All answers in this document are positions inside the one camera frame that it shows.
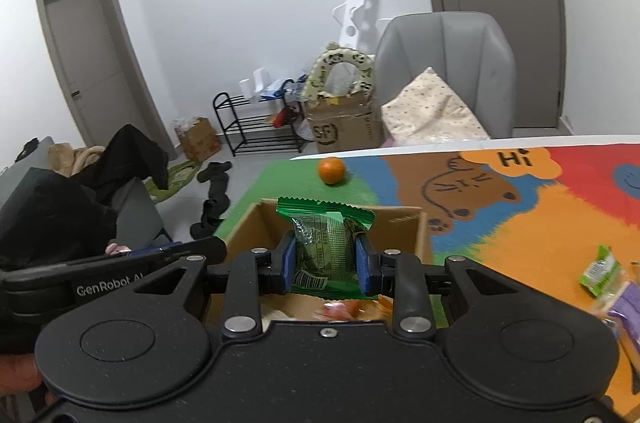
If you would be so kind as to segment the person left hand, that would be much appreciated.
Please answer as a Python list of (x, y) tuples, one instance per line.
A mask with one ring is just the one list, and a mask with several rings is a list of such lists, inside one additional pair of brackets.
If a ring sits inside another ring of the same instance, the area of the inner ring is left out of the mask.
[(35, 358), (27, 355), (0, 356), (0, 396), (28, 393), (42, 383)]

